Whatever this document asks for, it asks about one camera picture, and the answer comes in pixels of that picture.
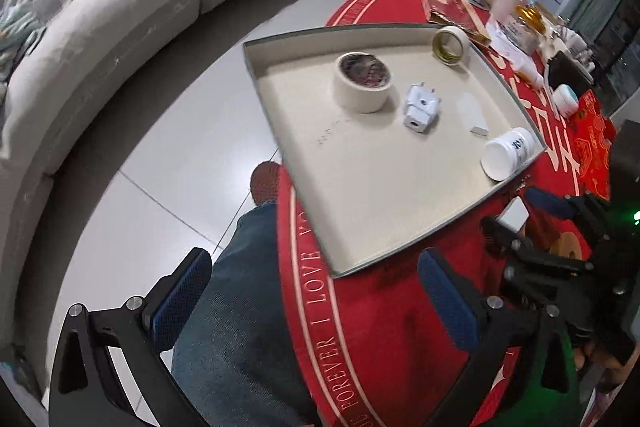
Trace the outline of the white pill bottle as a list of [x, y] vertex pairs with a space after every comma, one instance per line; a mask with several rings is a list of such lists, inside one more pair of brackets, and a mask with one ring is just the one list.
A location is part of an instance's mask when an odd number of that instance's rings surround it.
[[524, 128], [516, 127], [485, 144], [480, 165], [486, 176], [501, 182], [529, 161], [534, 150], [533, 135]]

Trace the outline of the white plug adapter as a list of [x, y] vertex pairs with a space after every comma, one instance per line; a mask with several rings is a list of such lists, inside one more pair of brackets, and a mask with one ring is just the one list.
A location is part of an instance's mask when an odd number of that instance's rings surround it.
[[428, 89], [423, 83], [413, 83], [402, 106], [402, 122], [409, 130], [424, 133], [438, 117], [439, 109], [440, 98], [435, 90]]

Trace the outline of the white rectangular box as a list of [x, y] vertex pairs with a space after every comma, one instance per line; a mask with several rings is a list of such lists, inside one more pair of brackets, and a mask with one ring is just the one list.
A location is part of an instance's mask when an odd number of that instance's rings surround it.
[[506, 208], [498, 216], [497, 221], [510, 231], [520, 233], [525, 227], [528, 218], [529, 212], [523, 199], [520, 196], [516, 196], [506, 205]]

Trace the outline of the red gift box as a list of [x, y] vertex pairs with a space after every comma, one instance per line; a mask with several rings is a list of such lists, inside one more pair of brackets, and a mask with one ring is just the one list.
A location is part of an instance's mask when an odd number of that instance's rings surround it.
[[570, 143], [579, 164], [580, 189], [609, 200], [610, 153], [617, 131], [611, 119], [602, 114], [600, 101], [592, 90], [579, 98], [577, 112], [568, 122]]

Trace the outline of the blue jeans leg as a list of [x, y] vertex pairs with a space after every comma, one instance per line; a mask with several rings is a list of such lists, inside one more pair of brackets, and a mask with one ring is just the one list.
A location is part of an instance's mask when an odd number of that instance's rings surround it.
[[209, 425], [318, 426], [283, 309], [272, 202], [245, 213], [172, 350], [171, 374]]

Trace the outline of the red round tablecloth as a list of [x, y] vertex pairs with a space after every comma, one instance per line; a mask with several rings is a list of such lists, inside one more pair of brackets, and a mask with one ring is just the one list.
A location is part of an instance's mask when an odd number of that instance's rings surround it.
[[[421, 0], [347, 0], [324, 27], [426, 25]], [[544, 137], [544, 153], [526, 171], [555, 194], [582, 192], [570, 143], [570, 118], [515, 75], [495, 52], [482, 52]], [[344, 277], [334, 277], [286, 168], [278, 200], [279, 269], [285, 316], [304, 380], [332, 426], [419, 426], [460, 373], [454, 347], [416, 274], [434, 246], [481, 291], [498, 286], [501, 262], [486, 251], [480, 219], [503, 210], [508, 184], [457, 220], [407, 248]]]

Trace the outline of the small white block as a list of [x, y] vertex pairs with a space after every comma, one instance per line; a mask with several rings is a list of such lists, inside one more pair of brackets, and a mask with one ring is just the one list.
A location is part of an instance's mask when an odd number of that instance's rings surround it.
[[480, 102], [471, 93], [463, 93], [457, 101], [457, 109], [466, 130], [487, 138], [489, 128]]

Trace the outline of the grey white shallow tray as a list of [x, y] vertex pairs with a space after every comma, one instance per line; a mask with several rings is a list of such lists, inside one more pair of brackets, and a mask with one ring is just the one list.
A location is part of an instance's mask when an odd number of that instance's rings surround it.
[[[465, 129], [457, 101], [471, 93], [489, 136], [513, 128], [544, 137], [510, 86], [477, 48], [458, 66], [432, 51], [433, 25], [333, 26], [245, 43], [247, 69], [334, 277], [361, 270], [446, 227], [499, 190], [480, 165], [482, 136]], [[383, 107], [359, 114], [333, 96], [333, 66], [348, 52], [371, 53], [390, 70]], [[424, 133], [409, 130], [402, 106], [413, 83], [440, 98]]]

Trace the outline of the small white bottle lying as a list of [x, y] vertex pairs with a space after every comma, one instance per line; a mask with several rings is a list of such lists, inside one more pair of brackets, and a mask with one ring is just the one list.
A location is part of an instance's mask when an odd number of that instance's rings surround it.
[[534, 90], [540, 90], [544, 87], [544, 76], [538, 72], [534, 61], [528, 55], [514, 56], [510, 62], [513, 72]]

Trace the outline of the red shoe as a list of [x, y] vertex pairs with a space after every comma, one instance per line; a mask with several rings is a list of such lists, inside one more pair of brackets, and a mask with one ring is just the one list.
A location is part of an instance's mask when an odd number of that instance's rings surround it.
[[277, 202], [281, 165], [275, 161], [263, 161], [250, 176], [250, 196], [256, 206]]

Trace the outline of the gold lid clear jar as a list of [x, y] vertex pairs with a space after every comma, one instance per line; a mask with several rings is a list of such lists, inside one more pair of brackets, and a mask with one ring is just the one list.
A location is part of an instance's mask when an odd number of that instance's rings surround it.
[[526, 54], [540, 47], [546, 26], [540, 12], [530, 5], [518, 5], [506, 19], [503, 31], [508, 39]]

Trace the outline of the white double-sided tape roll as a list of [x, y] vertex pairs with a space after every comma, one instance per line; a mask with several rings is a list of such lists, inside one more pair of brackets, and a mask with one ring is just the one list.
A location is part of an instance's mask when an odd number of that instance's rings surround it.
[[458, 26], [444, 26], [435, 32], [432, 51], [437, 60], [447, 66], [458, 65], [468, 54], [471, 41]]

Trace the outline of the cream masking tape roll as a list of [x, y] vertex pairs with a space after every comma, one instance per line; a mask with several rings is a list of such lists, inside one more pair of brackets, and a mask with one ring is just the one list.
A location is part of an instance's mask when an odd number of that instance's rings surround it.
[[344, 109], [359, 114], [377, 112], [386, 103], [391, 85], [390, 70], [374, 54], [349, 52], [334, 63], [332, 92]]

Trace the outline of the red flat carton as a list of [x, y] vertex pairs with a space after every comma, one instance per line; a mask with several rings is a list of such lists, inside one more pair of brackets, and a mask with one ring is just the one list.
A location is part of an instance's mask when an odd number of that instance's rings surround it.
[[491, 38], [469, 0], [421, 0], [426, 19], [442, 26], [454, 25], [480, 46], [489, 46]]

